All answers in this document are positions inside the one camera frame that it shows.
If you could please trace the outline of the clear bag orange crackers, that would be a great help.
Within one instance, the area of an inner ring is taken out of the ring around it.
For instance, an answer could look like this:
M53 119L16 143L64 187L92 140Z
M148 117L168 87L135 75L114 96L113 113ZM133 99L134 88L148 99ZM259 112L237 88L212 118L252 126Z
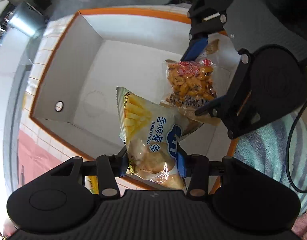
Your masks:
M217 98L213 76L218 69L209 56L218 52L220 40L217 38L206 45L196 60L166 60L167 83L160 104L176 107L178 111L194 121L213 126L220 124L220 119L209 114L196 116L195 111Z

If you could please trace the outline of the potato sticks snack bag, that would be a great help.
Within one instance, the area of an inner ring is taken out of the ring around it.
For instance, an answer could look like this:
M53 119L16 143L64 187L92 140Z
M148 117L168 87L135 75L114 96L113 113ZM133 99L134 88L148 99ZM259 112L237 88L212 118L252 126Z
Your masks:
M184 189L177 167L177 143L202 124L124 87L117 87L116 98L127 173L173 190Z

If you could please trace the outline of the striped teal blanket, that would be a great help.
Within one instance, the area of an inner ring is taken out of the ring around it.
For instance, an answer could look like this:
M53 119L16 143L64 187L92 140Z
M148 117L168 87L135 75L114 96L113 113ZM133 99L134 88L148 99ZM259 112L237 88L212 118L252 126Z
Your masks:
M291 188L285 168L285 151L290 128L297 113L239 138L234 157ZM307 111L299 119L290 143L289 170L292 181L302 190L307 189Z

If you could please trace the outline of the pink table mat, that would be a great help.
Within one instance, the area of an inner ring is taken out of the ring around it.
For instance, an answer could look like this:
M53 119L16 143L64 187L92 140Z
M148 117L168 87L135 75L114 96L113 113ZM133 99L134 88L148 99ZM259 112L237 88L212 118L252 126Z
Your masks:
M36 135L29 129L18 135L18 183L23 186L78 154L43 130Z

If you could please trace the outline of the silver trash can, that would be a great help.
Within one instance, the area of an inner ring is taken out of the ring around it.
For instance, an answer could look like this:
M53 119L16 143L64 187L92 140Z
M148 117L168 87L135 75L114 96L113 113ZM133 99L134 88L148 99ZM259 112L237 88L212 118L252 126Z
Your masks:
M44 16L28 2L17 5L8 20L10 28L15 28L28 37L33 37L46 25Z

